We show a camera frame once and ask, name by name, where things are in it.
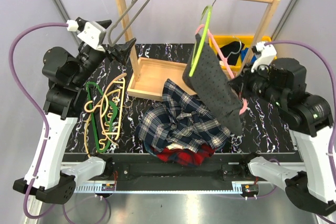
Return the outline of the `cream wavy hanger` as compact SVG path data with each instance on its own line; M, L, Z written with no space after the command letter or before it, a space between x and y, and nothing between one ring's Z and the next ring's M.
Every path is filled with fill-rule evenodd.
M85 104L85 112L89 114L85 122L84 129L84 147L88 156L91 151L88 145L88 130L92 126L93 139L96 145L97 153L106 152L111 145L117 147L117 140L121 131L121 119L124 102L124 90L118 88L110 92L103 92L97 88L101 99L96 105L91 97L91 88L86 86L88 92L88 101Z

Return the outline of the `floral pastel skirt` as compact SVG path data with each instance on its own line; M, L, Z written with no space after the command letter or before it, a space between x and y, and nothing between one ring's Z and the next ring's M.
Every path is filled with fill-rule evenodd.
M172 143L166 147L168 150L174 150L174 149L179 149L181 148L178 144Z

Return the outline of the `wooden hanger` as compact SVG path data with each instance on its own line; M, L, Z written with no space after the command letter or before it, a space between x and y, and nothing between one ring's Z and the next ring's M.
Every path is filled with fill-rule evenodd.
M90 114L90 119L93 119L95 112L99 112L103 138L98 143L101 145L106 145L105 142L108 141L115 147L119 146L126 76L126 73L122 73L115 77L106 86L97 103L89 98L84 105L84 110Z

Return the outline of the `pink hanger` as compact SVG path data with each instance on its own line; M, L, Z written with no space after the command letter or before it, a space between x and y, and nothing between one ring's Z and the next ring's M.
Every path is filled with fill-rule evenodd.
M217 53L219 54L219 57L220 57L221 61L224 63L224 66L226 67L226 70L227 70L227 72L228 72L228 74L229 74L230 79L235 78L235 75L233 74L233 72L232 72L232 70L231 70L231 68L230 68L230 65L227 63L227 57L225 57L225 56L223 55L223 53L222 53L222 51L221 51L221 49L220 49L218 43L216 42L216 40L215 40L213 34L210 32L209 29L207 30L207 35L210 37L211 42L212 42L213 45L215 46L215 49L216 49ZM239 114L240 114L240 115L242 115L243 113L245 113L245 111L246 111L246 109L247 109L247 100L243 98L243 99L242 99L242 102L243 102L243 106L242 106L242 108L241 108L240 111L239 111Z

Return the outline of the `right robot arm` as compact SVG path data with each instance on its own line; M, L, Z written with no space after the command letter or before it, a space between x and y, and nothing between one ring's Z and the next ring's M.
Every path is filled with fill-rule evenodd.
M288 125L304 162L304 171L279 166L256 153L241 160L239 176L262 178L282 189L299 209L327 217L335 213L335 184L328 145L333 118L329 103L306 92L307 70L292 58L279 58L253 69L248 64L230 86L244 98L253 95L274 105Z

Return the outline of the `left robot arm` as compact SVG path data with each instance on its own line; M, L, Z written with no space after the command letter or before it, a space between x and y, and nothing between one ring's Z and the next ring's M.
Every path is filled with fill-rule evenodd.
M105 59L126 64L136 42L132 38L124 44L105 44L110 25L110 20L89 22L82 18L59 24L76 32L81 45L77 56L62 47L54 47L43 57L42 73L49 85L44 106L38 108L43 129L28 172L14 181L15 191L33 195L47 204L63 205L76 187L94 177L107 180L113 175L113 160L103 154L95 154L73 167L61 168L70 133L85 106L85 83Z

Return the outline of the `red plaid skirt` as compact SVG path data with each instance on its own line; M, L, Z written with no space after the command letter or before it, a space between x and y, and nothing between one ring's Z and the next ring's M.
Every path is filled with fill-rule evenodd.
M186 148L172 150L165 148L163 151L159 152L150 146L148 147L148 153L166 163L174 162L182 166L197 167L200 166L205 159L212 157L215 150L207 144L202 144L196 152Z

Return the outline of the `navy plaid skirt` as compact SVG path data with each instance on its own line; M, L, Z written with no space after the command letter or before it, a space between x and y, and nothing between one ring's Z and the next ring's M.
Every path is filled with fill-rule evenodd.
M163 86L162 101L145 112L135 134L159 152L173 143L193 152L203 144L218 150L230 138L230 130L219 124L198 96L170 79Z

